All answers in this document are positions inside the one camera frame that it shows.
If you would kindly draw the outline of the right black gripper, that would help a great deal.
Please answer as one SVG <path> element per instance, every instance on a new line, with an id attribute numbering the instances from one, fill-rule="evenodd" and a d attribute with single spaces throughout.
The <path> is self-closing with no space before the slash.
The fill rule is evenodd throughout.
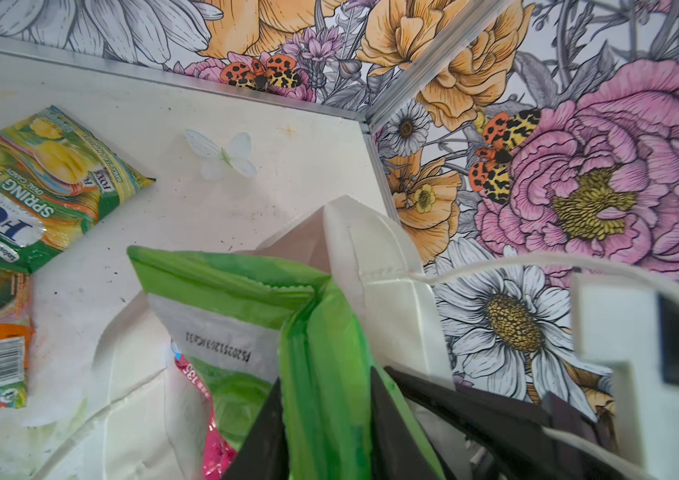
<path id="1" fill-rule="evenodd" d="M 571 281 L 575 348 L 613 370 L 617 451 L 588 440 L 587 424 L 555 396 L 545 407 L 480 391 L 459 393 L 400 371 L 405 398 L 481 444 L 513 479 L 679 479 L 679 384 L 665 377 L 665 304 L 679 310 L 679 282 L 577 274 Z"/>

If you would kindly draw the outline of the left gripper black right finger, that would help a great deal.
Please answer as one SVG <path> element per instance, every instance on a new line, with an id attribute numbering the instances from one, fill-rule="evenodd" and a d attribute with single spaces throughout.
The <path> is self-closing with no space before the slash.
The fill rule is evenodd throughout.
<path id="1" fill-rule="evenodd" d="M 378 367 L 371 368 L 371 427 L 373 479 L 455 479 L 395 380 Z"/>

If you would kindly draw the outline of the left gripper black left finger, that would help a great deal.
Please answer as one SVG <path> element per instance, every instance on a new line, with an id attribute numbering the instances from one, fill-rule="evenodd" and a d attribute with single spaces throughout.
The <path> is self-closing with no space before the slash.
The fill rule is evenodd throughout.
<path id="1" fill-rule="evenodd" d="M 289 454 L 283 425 L 280 379 L 273 384 L 257 418 L 222 480 L 287 480 Z"/>

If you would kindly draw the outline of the pink chips bag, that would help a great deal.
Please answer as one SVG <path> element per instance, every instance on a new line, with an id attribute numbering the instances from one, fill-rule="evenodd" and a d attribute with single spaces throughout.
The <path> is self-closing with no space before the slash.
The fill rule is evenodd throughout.
<path id="1" fill-rule="evenodd" d="M 211 393 L 190 362 L 181 353 L 175 353 L 174 363 L 184 377 L 205 397 L 206 403 L 210 406 L 203 450 L 202 472 L 205 479 L 219 480 L 229 466 L 233 464 L 237 451 L 220 434 L 214 414 Z"/>

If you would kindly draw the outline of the white paper bag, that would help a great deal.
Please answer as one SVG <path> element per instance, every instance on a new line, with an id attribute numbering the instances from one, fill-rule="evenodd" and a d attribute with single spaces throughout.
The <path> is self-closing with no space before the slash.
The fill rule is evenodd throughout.
<path id="1" fill-rule="evenodd" d="M 296 261 L 341 288 L 373 359 L 453 387 L 433 290 L 419 281 L 417 250 L 403 228 L 341 197 L 285 228 L 259 248 L 231 254 Z M 174 363 L 179 353 L 141 292 L 99 337 L 91 365 L 89 416 L 37 471 L 83 479 L 205 479 L 210 406 Z"/>

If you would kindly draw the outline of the green Lays chips bag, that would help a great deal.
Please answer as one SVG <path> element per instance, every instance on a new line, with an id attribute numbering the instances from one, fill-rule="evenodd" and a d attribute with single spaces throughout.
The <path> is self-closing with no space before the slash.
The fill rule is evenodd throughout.
<path id="1" fill-rule="evenodd" d="M 429 473 L 443 468 L 401 390 L 373 359 L 332 277 L 275 257 L 130 246 L 152 311 L 208 390 L 217 429 L 240 449 L 281 389 L 292 479 L 369 479 L 379 377 Z"/>

